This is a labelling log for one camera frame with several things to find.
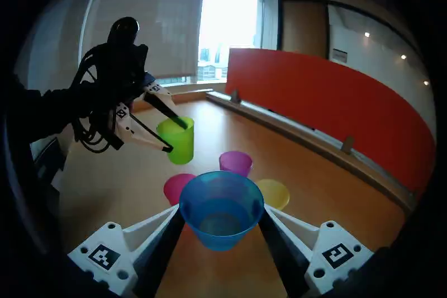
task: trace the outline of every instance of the yellow cup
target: yellow cup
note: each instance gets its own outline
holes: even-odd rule
[[[290,193],[284,184],[273,179],[261,179],[256,182],[256,185],[267,205],[282,210],[289,203]]]

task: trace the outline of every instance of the blue cup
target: blue cup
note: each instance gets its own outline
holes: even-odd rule
[[[264,198],[248,178],[215,171],[189,181],[180,195],[179,206],[186,223],[205,247],[225,251],[258,224]]]

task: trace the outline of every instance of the pink cup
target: pink cup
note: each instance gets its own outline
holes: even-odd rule
[[[190,173],[180,173],[175,176],[170,177],[163,187],[163,192],[166,198],[169,200],[171,206],[178,204],[180,194],[182,194],[185,185],[192,179],[195,175]]]
[[[225,152],[219,157],[221,171],[230,171],[247,177],[253,167],[253,160],[249,155],[242,152]]]

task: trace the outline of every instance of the purple cup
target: purple cup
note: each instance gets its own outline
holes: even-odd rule
[[[219,166],[221,171],[230,171],[247,177],[253,167],[253,160],[246,153],[230,151],[220,155]]]

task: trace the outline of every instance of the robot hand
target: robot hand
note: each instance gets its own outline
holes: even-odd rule
[[[107,42],[85,54],[72,82],[71,88],[79,87],[84,75],[89,73],[98,92],[93,111],[88,115],[89,129],[84,128],[79,119],[72,122],[75,140],[94,153],[104,152],[110,145],[118,150],[129,140],[165,152],[172,151],[173,147],[169,143],[131,114],[129,104],[142,94],[146,102],[182,128],[187,128],[173,111],[175,105],[171,94],[144,71],[148,47],[144,44],[134,45],[138,30],[138,22],[132,17],[116,21]],[[93,66],[96,68],[96,77],[89,71]],[[106,145],[96,149],[103,140],[107,142]]]

